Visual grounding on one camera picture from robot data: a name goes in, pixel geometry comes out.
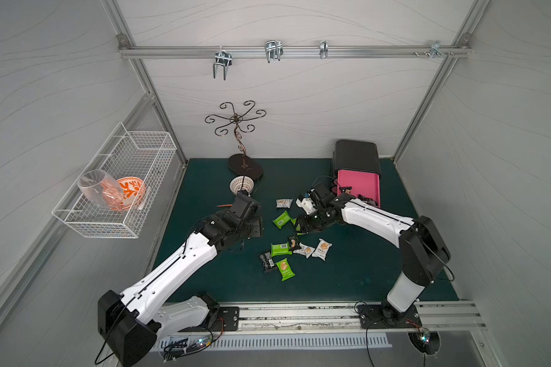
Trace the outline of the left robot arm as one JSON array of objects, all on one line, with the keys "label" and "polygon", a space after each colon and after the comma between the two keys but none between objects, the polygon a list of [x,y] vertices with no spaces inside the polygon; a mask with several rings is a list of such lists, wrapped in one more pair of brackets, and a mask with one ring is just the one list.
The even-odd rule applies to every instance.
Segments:
[{"label": "left robot arm", "polygon": [[143,359],[159,339],[188,328],[210,328],[217,302],[202,292],[174,306],[171,297],[197,270],[229,247],[261,235],[261,204],[241,191],[233,204],[192,226],[184,243],[148,275],[97,303],[97,327],[122,366]]}]

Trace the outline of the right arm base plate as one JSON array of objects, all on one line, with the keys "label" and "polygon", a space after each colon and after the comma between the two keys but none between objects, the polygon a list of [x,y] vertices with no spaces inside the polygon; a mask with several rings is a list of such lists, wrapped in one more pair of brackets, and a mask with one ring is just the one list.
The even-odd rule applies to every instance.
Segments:
[{"label": "right arm base plate", "polygon": [[358,314],[361,329],[412,329],[422,327],[416,307],[412,305],[406,312],[399,312],[389,304],[358,303],[354,307]]}]

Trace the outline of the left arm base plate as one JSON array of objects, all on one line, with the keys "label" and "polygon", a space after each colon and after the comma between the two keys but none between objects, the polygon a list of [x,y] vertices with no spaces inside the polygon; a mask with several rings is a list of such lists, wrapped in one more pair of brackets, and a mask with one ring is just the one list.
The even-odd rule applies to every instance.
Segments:
[{"label": "left arm base plate", "polygon": [[218,307],[209,312],[201,324],[196,327],[183,329],[182,332],[194,332],[210,330],[214,333],[220,331],[234,332],[239,329],[239,307]]}]

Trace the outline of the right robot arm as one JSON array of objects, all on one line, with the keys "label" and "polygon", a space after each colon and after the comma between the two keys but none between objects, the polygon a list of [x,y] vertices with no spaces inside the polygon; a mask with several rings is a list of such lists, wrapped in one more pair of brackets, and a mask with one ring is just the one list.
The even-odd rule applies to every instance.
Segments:
[{"label": "right robot arm", "polygon": [[304,211],[296,221],[301,234],[345,223],[366,229],[399,249],[402,271],[380,306],[380,315],[386,321],[405,317],[419,295],[448,269],[450,251],[428,217],[401,217],[347,192],[334,194],[321,183],[299,196],[295,203]]}]

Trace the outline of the black cookie pack bottom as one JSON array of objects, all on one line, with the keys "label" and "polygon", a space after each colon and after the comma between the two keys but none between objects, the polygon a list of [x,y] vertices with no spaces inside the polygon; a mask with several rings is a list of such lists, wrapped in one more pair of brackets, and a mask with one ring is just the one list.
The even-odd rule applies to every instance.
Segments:
[{"label": "black cookie pack bottom", "polygon": [[259,254],[259,260],[261,261],[263,271],[265,273],[269,273],[277,269],[277,265],[272,259],[270,252],[263,252]]}]

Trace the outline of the black pink drawer cabinet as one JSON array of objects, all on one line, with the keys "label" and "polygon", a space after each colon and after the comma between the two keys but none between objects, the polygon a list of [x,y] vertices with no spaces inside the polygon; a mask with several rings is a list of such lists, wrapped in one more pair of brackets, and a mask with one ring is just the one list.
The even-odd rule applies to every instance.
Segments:
[{"label": "black pink drawer cabinet", "polygon": [[341,139],[335,142],[333,173],[337,195],[348,193],[380,206],[380,157],[373,142]]}]

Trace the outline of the black cookie pack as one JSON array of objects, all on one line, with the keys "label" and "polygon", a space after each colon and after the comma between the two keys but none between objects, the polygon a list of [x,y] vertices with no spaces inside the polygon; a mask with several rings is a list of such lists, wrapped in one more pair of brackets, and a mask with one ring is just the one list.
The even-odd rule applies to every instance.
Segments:
[{"label": "black cookie pack", "polygon": [[298,237],[295,235],[291,235],[288,237],[288,245],[289,249],[293,252],[302,248]]},{"label": "black cookie pack", "polygon": [[277,265],[272,259],[270,252],[263,252],[259,254],[259,260],[261,261],[263,271],[265,273],[269,273],[277,269]]}]

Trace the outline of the green cookie pack barcode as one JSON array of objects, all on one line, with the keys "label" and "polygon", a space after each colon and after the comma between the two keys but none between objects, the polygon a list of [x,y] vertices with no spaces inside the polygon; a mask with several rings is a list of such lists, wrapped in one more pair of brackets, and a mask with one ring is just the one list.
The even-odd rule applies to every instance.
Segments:
[{"label": "green cookie pack barcode", "polygon": [[292,250],[290,249],[288,243],[272,244],[270,248],[270,255],[272,258],[281,255],[292,255]]}]

